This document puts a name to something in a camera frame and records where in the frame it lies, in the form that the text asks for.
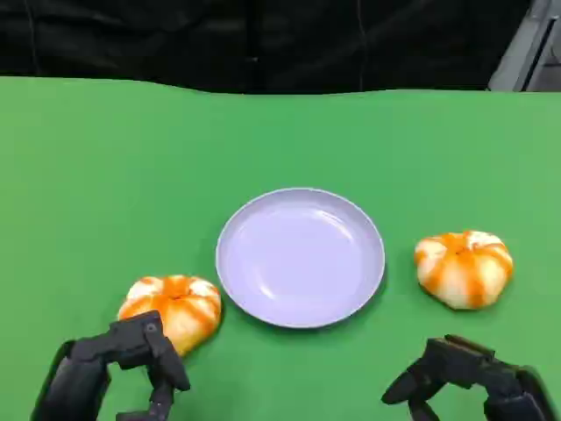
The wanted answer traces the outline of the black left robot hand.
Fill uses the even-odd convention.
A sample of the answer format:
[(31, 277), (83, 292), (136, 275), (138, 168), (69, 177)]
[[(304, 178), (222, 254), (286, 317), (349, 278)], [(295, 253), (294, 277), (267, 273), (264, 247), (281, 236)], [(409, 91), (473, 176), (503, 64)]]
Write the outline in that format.
[(96, 420), (110, 386), (108, 366), (145, 367), (152, 385), (145, 410), (116, 420), (166, 420), (176, 391), (190, 390), (180, 355), (156, 310), (114, 322), (105, 333), (69, 340), (58, 349), (31, 414), (32, 420)]

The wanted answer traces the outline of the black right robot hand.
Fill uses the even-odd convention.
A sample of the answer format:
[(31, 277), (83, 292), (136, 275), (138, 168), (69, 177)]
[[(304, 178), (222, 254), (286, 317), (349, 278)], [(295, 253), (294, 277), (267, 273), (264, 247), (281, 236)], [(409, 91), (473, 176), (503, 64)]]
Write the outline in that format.
[(496, 358), (494, 350), (452, 334), (428, 339), (422, 356), (390, 384), (381, 401), (387, 405), (406, 403), (414, 420), (438, 420), (429, 400), (447, 384), (485, 389), (487, 420), (560, 419), (534, 368), (506, 363)]

